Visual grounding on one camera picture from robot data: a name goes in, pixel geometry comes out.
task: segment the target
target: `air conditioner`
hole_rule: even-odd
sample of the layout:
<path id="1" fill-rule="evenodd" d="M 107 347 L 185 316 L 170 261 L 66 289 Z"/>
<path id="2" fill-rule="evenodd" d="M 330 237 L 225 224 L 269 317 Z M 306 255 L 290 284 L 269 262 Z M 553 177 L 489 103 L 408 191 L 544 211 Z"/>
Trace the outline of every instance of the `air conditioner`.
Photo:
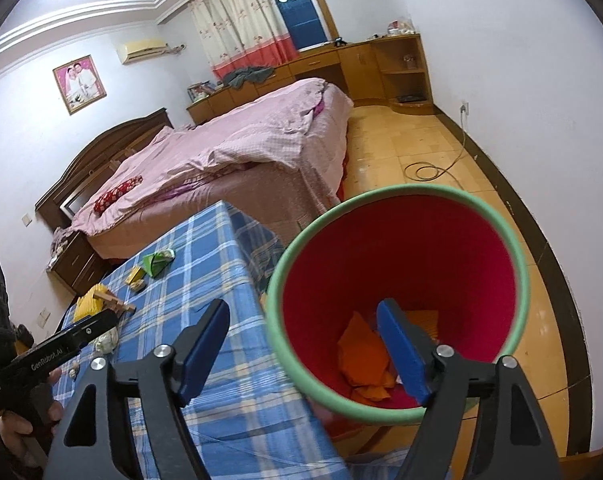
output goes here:
<path id="1" fill-rule="evenodd" d="M 117 52 L 121 63 L 128 64 L 150 57 L 161 56 L 169 50 L 168 44 L 159 38 L 153 40 L 132 41 L 121 45 Z"/>

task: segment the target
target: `curtain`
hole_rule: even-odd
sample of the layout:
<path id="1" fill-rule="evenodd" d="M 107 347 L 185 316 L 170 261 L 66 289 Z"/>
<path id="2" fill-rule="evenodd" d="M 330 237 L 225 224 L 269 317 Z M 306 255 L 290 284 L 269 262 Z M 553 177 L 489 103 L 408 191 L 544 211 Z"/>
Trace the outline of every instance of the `curtain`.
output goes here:
<path id="1" fill-rule="evenodd" d="M 299 57 L 275 0 L 193 0 L 189 6 L 219 79 L 238 68 Z"/>

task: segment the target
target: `red trash can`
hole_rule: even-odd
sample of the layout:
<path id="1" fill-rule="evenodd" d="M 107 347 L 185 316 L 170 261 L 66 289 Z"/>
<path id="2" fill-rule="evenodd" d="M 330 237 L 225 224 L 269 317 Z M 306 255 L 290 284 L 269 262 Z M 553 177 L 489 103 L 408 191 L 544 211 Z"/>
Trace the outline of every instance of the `red trash can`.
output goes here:
<path id="1" fill-rule="evenodd" d="M 438 310 L 442 344 L 495 362 L 515 350 L 528 313 L 517 236 L 469 193 L 405 184 L 336 206 L 282 256 L 268 287 L 268 337 L 295 385 L 348 419 L 412 424 L 424 410 L 400 384 L 367 406 L 349 398 L 339 371 L 337 341 L 353 311 L 374 319 L 384 298 L 404 310 Z"/>

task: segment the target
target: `window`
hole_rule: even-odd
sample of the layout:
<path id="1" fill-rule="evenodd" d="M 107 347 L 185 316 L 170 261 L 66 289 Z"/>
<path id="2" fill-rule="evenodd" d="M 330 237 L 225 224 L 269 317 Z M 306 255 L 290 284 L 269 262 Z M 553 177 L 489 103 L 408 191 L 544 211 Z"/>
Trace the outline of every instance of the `window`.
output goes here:
<path id="1" fill-rule="evenodd" d="M 336 37 L 322 12 L 325 7 L 323 0 L 275 1 L 297 50 L 313 48 Z"/>

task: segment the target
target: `green snack package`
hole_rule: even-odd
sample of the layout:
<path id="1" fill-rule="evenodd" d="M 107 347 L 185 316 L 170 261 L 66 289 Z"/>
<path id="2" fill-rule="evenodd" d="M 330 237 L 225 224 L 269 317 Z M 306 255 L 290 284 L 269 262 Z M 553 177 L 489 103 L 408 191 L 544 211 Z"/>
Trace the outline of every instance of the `green snack package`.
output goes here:
<path id="1" fill-rule="evenodd" d="M 144 256 L 141 259 L 141 267 L 151 278 L 156 278 L 172 260 L 174 260 L 174 251 L 167 249 Z"/>

